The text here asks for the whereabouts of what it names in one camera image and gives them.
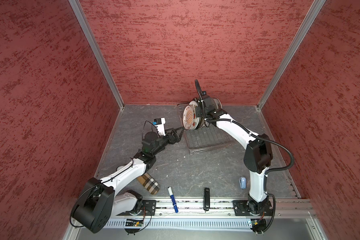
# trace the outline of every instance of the marker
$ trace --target marker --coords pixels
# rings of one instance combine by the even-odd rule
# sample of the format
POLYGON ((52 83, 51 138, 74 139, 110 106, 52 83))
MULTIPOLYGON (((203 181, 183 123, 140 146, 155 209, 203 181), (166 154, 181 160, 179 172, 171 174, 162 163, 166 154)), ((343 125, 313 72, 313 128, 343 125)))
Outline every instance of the marker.
POLYGON ((179 210, 177 210, 177 205, 176 205, 176 201, 175 201, 175 197, 173 196, 173 192, 172 192, 172 188, 171 187, 168 187, 168 192, 169 192, 169 195, 172 199, 172 204, 173 204, 173 208, 175 209, 175 212, 178 213, 179 210))

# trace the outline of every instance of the textured red wall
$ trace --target textured red wall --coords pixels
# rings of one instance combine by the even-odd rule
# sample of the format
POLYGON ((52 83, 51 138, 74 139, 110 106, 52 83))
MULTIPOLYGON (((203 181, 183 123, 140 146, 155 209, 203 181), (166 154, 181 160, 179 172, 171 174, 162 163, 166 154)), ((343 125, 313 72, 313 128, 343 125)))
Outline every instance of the textured red wall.
POLYGON ((117 111, 67 0, 0 1, 0 239, 62 238, 117 111))
POLYGON ((257 104, 312 0, 82 0, 125 103, 257 104))
POLYGON ((327 0, 263 113, 329 238, 360 239, 360 1, 327 0))

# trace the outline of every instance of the gray floor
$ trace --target gray floor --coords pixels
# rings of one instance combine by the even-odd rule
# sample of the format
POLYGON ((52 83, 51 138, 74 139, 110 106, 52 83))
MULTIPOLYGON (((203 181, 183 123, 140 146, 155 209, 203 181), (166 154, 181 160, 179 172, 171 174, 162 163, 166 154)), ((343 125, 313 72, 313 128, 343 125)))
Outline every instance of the gray floor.
POLYGON ((313 240, 313 236, 305 219, 275 219, 272 227, 264 233, 257 235, 253 232, 233 232, 233 231, 197 231, 197 230, 178 230, 178 229, 144 229, 141 233, 127 235, 124 229, 105 228, 93 234, 88 229, 81 229, 77 237, 79 240, 93 239, 133 239, 133 240, 196 240, 196 239, 232 239, 232 240, 313 240))
MULTIPOLYGON (((236 121, 259 134, 264 133, 258 113, 253 106, 223 106, 236 121)), ((105 161, 99 168, 98 177, 113 173, 120 165, 141 148, 141 134, 144 121, 165 118, 165 128, 180 127, 177 107, 174 105, 127 105, 112 139, 105 161)), ((205 187, 209 187, 211 197, 245 197, 249 192, 249 170, 243 163, 245 150, 235 142, 223 148, 190 155, 183 138, 175 145, 169 145, 156 156, 155 165, 148 173, 160 184, 157 197, 167 197, 167 187, 171 186, 176 197, 202 197, 205 187), (239 177, 247 178, 247 189, 241 189, 239 177)), ((275 157, 271 167, 281 166, 275 157)), ((284 173, 272 172, 267 181, 268 192, 276 197, 291 197, 289 182, 284 173)), ((121 193, 132 189, 145 197, 152 197, 135 179, 121 193)))

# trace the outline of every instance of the white arm segment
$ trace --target white arm segment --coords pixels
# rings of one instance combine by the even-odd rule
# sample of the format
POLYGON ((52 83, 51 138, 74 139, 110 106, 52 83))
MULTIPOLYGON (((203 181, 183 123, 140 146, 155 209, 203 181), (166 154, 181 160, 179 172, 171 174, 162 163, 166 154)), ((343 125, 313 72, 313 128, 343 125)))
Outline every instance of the white arm segment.
POLYGON ((125 194, 122 194, 120 196, 116 195, 132 180, 134 180, 138 176, 143 175, 145 172, 145 168, 146 165, 143 161, 138 158, 134 158, 121 169, 117 170, 109 176, 100 179, 101 182, 105 182, 116 176, 111 181, 104 183, 104 185, 108 187, 113 187, 113 189, 115 190, 115 199, 113 202, 112 213, 110 217, 114 217, 122 212, 130 211, 134 208, 137 199, 133 194, 126 192, 125 194))
MULTIPOLYGON (((233 118, 229 114, 223 114, 220 116, 220 119, 229 119, 233 120, 233 118)), ((250 141, 256 140, 256 138, 251 137, 250 134, 258 135, 255 132, 250 132, 249 134, 244 131, 240 126, 236 125, 233 122, 228 121, 218 121, 216 122, 216 126, 224 131, 226 131, 229 135, 231 135, 234 139, 236 139, 244 149, 247 148, 247 145, 250 141)), ((257 172, 250 171, 250 196, 257 202, 262 202, 267 194, 264 192, 264 172, 268 170, 266 167, 260 174, 257 172)))

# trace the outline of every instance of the wall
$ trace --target wall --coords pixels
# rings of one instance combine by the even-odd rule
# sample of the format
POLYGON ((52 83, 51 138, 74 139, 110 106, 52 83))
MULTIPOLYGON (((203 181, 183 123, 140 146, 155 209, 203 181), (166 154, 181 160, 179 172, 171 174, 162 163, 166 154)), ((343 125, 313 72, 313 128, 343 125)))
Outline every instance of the wall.
POLYGON ((80 1, 125 103, 258 103, 312 0, 80 1))
POLYGON ((327 0, 263 113, 328 237, 360 239, 360 1, 327 0))
POLYGON ((0 1, 0 239, 62 238, 117 108, 68 1, 0 1))

